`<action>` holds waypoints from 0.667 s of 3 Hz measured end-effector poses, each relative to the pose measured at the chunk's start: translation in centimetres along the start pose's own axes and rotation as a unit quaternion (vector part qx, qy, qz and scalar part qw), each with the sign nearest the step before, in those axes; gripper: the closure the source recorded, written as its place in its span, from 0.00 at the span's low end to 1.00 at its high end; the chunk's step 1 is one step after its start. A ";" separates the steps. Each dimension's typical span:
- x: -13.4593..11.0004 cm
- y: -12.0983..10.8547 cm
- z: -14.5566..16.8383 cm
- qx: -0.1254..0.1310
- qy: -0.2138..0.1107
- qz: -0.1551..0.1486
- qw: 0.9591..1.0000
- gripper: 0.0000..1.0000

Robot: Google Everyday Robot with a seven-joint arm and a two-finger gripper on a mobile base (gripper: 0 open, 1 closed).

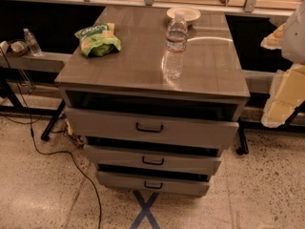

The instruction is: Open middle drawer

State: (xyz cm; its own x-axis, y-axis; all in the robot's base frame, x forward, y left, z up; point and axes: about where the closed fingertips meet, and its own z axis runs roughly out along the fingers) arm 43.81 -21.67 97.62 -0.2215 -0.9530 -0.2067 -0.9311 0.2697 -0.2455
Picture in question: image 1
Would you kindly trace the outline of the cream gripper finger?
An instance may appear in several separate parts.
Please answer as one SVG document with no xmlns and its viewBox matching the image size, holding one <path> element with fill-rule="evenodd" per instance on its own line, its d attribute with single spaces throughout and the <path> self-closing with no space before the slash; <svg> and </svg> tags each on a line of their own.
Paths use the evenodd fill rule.
<svg viewBox="0 0 305 229">
<path fill-rule="evenodd" d="M 286 24 L 280 25 L 275 31 L 266 36 L 260 46 L 268 50 L 280 50 L 282 48 L 283 31 Z"/>
<path fill-rule="evenodd" d="M 261 123 L 267 128 L 279 127 L 304 101 L 305 66 L 293 64 L 287 71 L 278 70 L 272 81 Z"/>
</svg>

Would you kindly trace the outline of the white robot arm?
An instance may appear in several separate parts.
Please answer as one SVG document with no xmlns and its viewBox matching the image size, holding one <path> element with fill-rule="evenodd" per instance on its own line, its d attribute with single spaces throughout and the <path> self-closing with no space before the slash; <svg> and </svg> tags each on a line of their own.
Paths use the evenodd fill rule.
<svg viewBox="0 0 305 229">
<path fill-rule="evenodd" d="M 276 72 L 261 118 L 265 127 L 277 128 L 305 101 L 305 1 L 260 46 L 281 49 L 282 57 L 293 63 L 286 72 Z"/>
</svg>

